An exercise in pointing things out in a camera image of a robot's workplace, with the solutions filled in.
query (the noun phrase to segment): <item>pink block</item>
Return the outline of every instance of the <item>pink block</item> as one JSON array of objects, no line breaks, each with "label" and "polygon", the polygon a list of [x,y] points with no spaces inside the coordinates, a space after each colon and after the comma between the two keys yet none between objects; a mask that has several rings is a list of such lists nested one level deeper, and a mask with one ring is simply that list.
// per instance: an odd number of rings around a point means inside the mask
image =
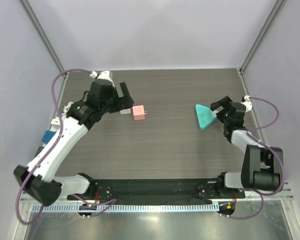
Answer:
[{"label": "pink block", "polygon": [[143,105],[132,107],[134,120],[144,120],[146,119],[145,108]]}]

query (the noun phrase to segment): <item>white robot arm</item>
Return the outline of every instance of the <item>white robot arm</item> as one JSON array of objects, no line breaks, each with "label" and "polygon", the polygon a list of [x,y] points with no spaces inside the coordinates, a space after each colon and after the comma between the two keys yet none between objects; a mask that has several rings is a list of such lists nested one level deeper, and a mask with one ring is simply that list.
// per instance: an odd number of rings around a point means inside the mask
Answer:
[{"label": "white robot arm", "polygon": [[[52,149],[60,129],[26,167],[19,165],[13,172],[21,185],[29,172],[35,169],[24,190],[44,206],[53,204],[59,196],[78,194],[88,199],[95,194],[96,183],[86,174],[79,173],[67,177],[57,177],[55,174],[73,146],[104,114],[129,109],[134,104],[125,82],[120,83],[123,96],[119,97],[110,71],[103,71],[100,75],[93,72],[90,76],[95,80],[91,84],[86,101],[81,99],[71,105],[63,121],[62,136],[57,145]],[[38,165],[47,152],[49,153],[45,160]]]},{"label": "white robot arm", "polygon": [[[226,96],[220,101],[212,103],[210,109],[214,111],[220,107],[223,109],[217,113],[217,118],[224,124],[223,135],[244,153],[244,160],[240,172],[222,172],[218,176],[217,191],[231,192],[243,188],[276,190],[282,180],[278,161],[274,159],[273,154],[267,148],[248,136],[248,129],[243,125],[245,113],[251,111],[253,107],[250,96],[244,96],[241,102],[233,102]],[[270,148],[278,154],[282,161],[282,149]],[[266,165],[266,168],[261,168],[261,162]]]}]

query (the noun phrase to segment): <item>wooden table surface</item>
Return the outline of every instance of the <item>wooden table surface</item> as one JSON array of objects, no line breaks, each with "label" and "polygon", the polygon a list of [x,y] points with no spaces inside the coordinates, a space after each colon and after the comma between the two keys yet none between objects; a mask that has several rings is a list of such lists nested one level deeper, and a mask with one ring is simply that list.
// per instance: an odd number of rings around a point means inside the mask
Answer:
[{"label": "wooden table surface", "polygon": [[[244,154],[223,136],[223,125],[215,121],[201,131],[195,111],[196,104],[210,106],[226,95],[241,100],[244,92],[235,69],[114,71],[113,81],[118,89],[120,82],[127,83],[135,105],[147,111],[145,120],[104,115],[74,146],[58,176],[213,178],[241,170]],[[86,73],[71,73],[61,107],[81,99],[91,82]],[[245,126],[253,126],[250,114]]]}]

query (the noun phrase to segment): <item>purple cable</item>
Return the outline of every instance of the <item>purple cable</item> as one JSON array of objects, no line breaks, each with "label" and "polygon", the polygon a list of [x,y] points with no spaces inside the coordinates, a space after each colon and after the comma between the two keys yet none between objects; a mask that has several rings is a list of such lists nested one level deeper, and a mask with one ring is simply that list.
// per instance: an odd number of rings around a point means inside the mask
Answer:
[{"label": "purple cable", "polygon": [[24,190],[27,182],[29,181],[29,179],[32,176],[32,174],[36,171],[36,169],[38,168],[38,166],[40,166],[40,164],[46,159],[46,157],[49,155],[49,153],[51,153],[51,151],[58,144],[58,142],[59,142],[59,140],[60,140],[60,138],[62,136],[63,130],[64,130],[64,124],[63,124],[63,121],[62,121],[62,118],[61,118],[61,112],[60,112],[60,109],[59,109],[59,106],[58,106],[58,101],[57,101],[56,94],[55,94],[55,85],[56,85],[56,82],[57,82],[58,78],[61,77],[62,75],[70,73],[70,72],[76,72],[76,71],[91,73],[91,71],[89,71],[89,70],[80,69],[80,68],[73,68],[73,69],[69,69],[69,70],[66,70],[64,72],[59,73],[54,78],[54,80],[52,82],[51,93],[52,93],[53,104],[55,106],[55,109],[57,110],[57,116],[58,116],[59,121],[60,121],[60,131],[59,131],[59,135],[58,135],[56,141],[53,143],[53,145],[51,146],[51,148],[42,156],[42,158],[37,162],[37,164],[34,166],[34,168],[25,177],[25,179],[22,182],[22,184],[20,186],[20,189],[19,189],[19,191],[18,191],[18,193],[16,195],[15,204],[14,204],[16,217],[18,218],[19,222],[22,223],[22,224],[24,224],[24,225],[30,225],[30,224],[34,223],[40,217],[40,214],[42,213],[42,211],[44,209],[44,206],[42,206],[40,208],[40,211],[39,211],[38,215],[33,220],[31,220],[31,221],[24,221],[22,219],[21,215],[20,215],[20,210],[19,210],[19,202],[20,202],[22,191]]},{"label": "purple cable", "polygon": [[260,207],[260,209],[251,216],[230,216],[230,215],[228,216],[226,214],[221,213],[221,215],[223,217],[226,217],[226,218],[229,218],[229,219],[236,219],[236,220],[248,220],[248,219],[254,218],[259,213],[261,213],[261,211],[262,211],[262,209],[264,208],[264,205],[265,205],[264,197],[259,192],[257,192],[256,190],[253,190],[253,189],[243,189],[243,190],[244,191],[254,191],[254,192],[256,192],[260,195],[260,198],[261,198],[261,207]]},{"label": "purple cable", "polygon": [[225,214],[221,214],[222,216],[224,216],[226,218],[236,219],[236,220],[248,220],[248,219],[251,219],[251,218],[254,218],[255,216],[257,216],[259,213],[261,213],[262,209],[264,208],[265,201],[264,201],[264,197],[263,196],[273,196],[273,195],[277,194],[278,192],[280,192],[282,190],[282,188],[284,187],[284,184],[285,184],[285,169],[284,169],[284,165],[283,165],[280,157],[278,156],[278,154],[275,151],[273,151],[268,145],[266,145],[265,143],[261,142],[259,139],[257,139],[256,137],[254,137],[251,134],[251,131],[265,129],[265,128],[270,127],[271,125],[273,125],[275,122],[277,122],[277,120],[279,118],[279,115],[280,115],[279,109],[272,102],[270,102],[268,100],[265,100],[263,98],[250,97],[250,99],[259,100],[259,101],[265,102],[267,104],[270,104],[272,107],[274,107],[274,109],[276,111],[276,117],[275,117],[275,119],[272,122],[270,122],[267,125],[251,129],[246,134],[248,135],[249,138],[251,138],[252,140],[254,140],[256,143],[259,143],[261,146],[263,146],[266,149],[268,149],[273,154],[273,156],[276,158],[276,160],[278,161],[278,163],[280,165],[280,169],[281,169],[281,182],[280,182],[278,188],[274,192],[270,192],[270,193],[264,193],[264,192],[260,192],[259,190],[254,190],[254,189],[244,189],[245,191],[254,191],[254,192],[256,192],[257,194],[260,195],[260,197],[261,197],[261,207],[260,207],[260,209],[255,214],[253,214],[251,216],[238,217],[238,216],[227,216]]},{"label": "purple cable", "polygon": [[264,125],[264,126],[260,126],[260,127],[257,127],[257,128],[253,128],[253,129],[250,130],[250,132],[257,131],[257,130],[261,130],[261,129],[265,129],[265,128],[270,127],[271,125],[275,124],[275,123],[278,121],[278,118],[279,118],[280,113],[279,113],[279,109],[277,108],[276,105],[274,105],[272,102],[270,102],[270,101],[268,101],[268,100],[265,100],[265,99],[259,98],[259,97],[252,97],[252,96],[251,96],[250,99],[254,99],[254,100],[259,100],[259,101],[265,102],[265,103],[271,105],[272,107],[274,107],[274,109],[275,109],[275,111],[276,111],[275,119],[274,119],[272,122],[270,122],[270,123],[268,123],[267,125]]},{"label": "purple cable", "polygon": [[110,204],[110,203],[113,202],[113,201],[114,201],[114,202],[117,201],[117,199],[113,198],[113,199],[111,199],[111,200],[109,200],[109,201],[105,201],[105,202],[103,202],[103,203],[91,203],[91,202],[88,202],[88,201],[82,199],[81,197],[79,197],[79,196],[76,195],[76,194],[72,194],[72,196],[74,196],[74,197],[75,197],[76,199],[78,199],[79,201],[84,202],[85,204],[92,204],[92,205],[96,205],[96,206],[106,205],[106,204]]}]

